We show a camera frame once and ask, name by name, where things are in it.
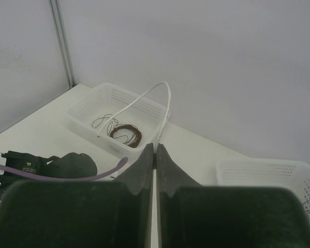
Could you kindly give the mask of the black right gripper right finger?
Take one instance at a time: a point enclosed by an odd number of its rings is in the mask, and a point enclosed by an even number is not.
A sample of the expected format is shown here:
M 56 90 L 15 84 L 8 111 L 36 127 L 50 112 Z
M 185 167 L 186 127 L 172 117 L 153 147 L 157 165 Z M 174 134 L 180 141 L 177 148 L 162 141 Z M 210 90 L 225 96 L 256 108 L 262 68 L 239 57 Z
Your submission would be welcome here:
M 156 153 L 160 247 L 310 247 L 297 197 L 273 187 L 203 186 Z

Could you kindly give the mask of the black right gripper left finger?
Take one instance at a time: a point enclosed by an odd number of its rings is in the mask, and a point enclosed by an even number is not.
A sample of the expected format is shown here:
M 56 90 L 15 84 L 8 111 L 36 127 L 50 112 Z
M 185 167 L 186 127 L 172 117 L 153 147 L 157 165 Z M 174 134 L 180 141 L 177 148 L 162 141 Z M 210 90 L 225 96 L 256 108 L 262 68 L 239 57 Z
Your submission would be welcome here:
M 150 247 L 153 145 L 112 181 L 15 183 L 0 247 Z

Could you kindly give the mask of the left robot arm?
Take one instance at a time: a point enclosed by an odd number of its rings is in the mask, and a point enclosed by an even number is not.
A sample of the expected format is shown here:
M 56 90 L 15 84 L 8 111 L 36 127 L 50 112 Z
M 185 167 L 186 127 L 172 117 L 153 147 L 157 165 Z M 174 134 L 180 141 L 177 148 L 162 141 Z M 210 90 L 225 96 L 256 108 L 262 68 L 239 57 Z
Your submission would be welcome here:
M 63 157 L 39 157 L 30 153 L 8 151 L 0 153 L 0 165 L 21 172 L 51 178 L 87 178 L 97 175 L 98 169 L 93 159 L 84 153 L 71 152 Z M 0 199 L 7 189 L 23 176 L 0 170 Z

